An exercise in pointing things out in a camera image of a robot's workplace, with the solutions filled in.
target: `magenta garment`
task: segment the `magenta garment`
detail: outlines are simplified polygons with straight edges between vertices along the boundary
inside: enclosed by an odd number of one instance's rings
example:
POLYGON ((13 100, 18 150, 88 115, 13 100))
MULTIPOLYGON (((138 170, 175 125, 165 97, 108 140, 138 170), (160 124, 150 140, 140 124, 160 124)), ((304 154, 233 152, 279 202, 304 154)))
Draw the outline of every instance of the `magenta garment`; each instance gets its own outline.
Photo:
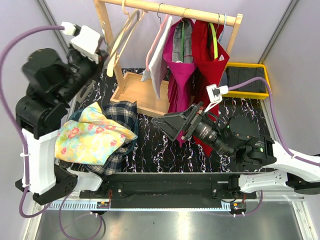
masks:
MULTIPOLYGON (((194 22, 191 19, 188 20, 190 21, 190 24, 193 28, 194 22)), ((174 33, 176 26, 181 21, 182 20, 179 20, 171 26, 163 50, 163 59, 171 70, 168 84, 168 99, 170 103, 168 113, 183 112, 188 109, 191 102, 192 93, 192 82, 190 81, 190 77, 196 69, 195 63, 182 63, 172 61, 174 33)), ((177 137, 180 147, 184 142, 181 140, 181 137, 182 133, 180 133, 177 137)))

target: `white towel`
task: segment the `white towel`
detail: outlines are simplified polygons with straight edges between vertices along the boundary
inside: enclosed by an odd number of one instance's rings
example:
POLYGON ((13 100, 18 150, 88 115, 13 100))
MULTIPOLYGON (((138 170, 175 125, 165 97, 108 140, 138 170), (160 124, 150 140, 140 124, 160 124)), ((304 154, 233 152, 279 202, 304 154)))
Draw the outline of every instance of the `white towel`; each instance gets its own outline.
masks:
POLYGON ((167 63, 163 58, 163 52, 165 48, 165 43, 169 35, 170 27, 172 24, 172 16, 170 16, 166 22, 164 32, 159 40, 158 45, 154 51, 152 59, 149 64, 149 71, 145 69, 142 74, 141 81, 144 82, 147 79, 151 78, 153 90, 156 94, 156 98, 160 100, 160 87, 161 82, 165 78, 167 73, 167 63))

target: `wooden base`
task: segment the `wooden base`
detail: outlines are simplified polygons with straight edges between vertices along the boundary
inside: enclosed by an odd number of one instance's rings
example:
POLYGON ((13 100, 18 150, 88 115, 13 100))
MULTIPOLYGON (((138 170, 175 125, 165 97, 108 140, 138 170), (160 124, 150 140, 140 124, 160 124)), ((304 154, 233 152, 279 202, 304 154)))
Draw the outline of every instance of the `wooden base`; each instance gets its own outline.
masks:
POLYGON ((138 113, 151 117, 159 117, 168 113, 168 83, 162 81, 160 88, 160 100, 157 99, 154 92, 151 79, 142 82, 142 75, 127 72, 124 75, 125 88, 121 93, 119 87, 116 88, 110 101, 117 103, 119 101, 137 102, 138 113))

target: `yellow tray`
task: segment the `yellow tray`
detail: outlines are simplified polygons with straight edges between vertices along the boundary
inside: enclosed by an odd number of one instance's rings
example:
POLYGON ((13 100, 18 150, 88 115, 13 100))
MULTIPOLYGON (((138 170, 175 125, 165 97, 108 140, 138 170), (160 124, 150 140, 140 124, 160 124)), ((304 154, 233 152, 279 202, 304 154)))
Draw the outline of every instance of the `yellow tray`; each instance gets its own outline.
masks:
MULTIPOLYGON (((254 63, 240 63, 240 62, 228 62, 226 67, 241 67, 241 68, 263 68, 264 69, 264 78, 270 86, 267 68, 263 64, 254 64, 254 63)), ((223 95, 224 97, 230 98, 244 98, 244 99, 266 99, 269 97, 268 90, 265 88, 266 93, 261 92, 248 92, 248 91, 229 91, 227 94, 223 95)))

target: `plaid fabric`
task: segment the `plaid fabric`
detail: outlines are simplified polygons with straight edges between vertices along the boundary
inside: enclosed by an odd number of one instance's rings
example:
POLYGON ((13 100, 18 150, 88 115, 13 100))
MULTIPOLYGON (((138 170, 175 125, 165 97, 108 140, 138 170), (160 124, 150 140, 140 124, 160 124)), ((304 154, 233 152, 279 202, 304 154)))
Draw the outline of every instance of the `plaid fabric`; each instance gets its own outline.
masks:
MULTIPOLYGON (((114 104, 107 104, 102 107, 103 114, 107 119, 112 119, 118 124, 130 129, 136 135, 138 135, 139 123, 137 119, 137 103, 131 103, 129 101, 120 101, 114 104)), ((89 171, 101 176, 108 176, 114 173, 118 173, 122 168, 123 156, 130 153, 137 140, 133 140, 129 143, 124 143, 113 154, 110 155, 108 160, 103 166, 99 165, 86 165, 84 167, 89 171)))

